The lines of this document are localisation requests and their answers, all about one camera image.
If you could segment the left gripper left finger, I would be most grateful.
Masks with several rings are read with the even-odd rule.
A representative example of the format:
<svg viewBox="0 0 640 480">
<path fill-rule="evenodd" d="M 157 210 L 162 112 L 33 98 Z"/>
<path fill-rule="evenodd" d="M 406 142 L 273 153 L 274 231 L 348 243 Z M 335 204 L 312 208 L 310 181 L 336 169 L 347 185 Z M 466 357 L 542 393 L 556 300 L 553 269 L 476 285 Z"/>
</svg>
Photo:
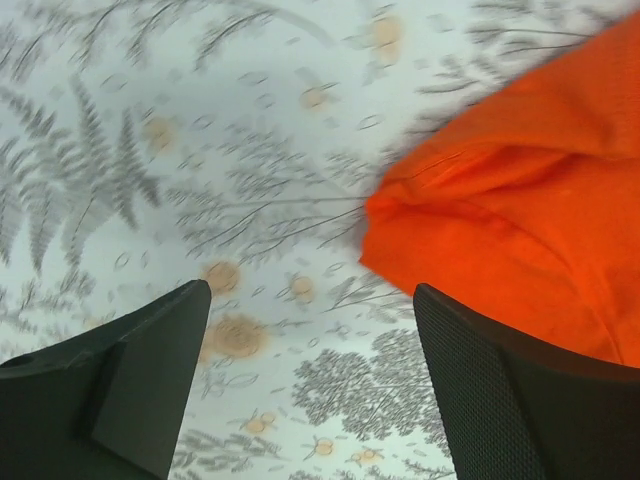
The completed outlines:
<svg viewBox="0 0 640 480">
<path fill-rule="evenodd" d="M 2 363 L 2 478 L 167 478 L 210 302 L 192 280 Z"/>
</svg>

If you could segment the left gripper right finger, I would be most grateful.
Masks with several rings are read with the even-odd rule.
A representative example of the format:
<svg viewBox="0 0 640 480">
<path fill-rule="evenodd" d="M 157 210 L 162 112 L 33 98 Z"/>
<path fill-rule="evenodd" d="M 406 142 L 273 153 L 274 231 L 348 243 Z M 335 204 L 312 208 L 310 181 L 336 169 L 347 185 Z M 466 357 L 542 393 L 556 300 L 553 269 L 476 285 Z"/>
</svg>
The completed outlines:
<svg viewBox="0 0 640 480">
<path fill-rule="evenodd" d="M 460 479 L 636 479 L 639 371 L 419 285 L 418 333 Z"/>
</svg>

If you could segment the orange t-shirt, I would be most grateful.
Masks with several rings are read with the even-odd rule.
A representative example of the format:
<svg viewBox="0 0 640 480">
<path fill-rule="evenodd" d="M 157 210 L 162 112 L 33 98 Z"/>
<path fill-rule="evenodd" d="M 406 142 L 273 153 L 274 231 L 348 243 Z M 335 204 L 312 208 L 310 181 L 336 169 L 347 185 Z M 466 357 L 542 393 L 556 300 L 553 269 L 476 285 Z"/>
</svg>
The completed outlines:
<svg viewBox="0 0 640 480">
<path fill-rule="evenodd" d="M 639 18 L 451 121 L 366 204 L 362 264 L 553 345 L 639 363 Z"/>
</svg>

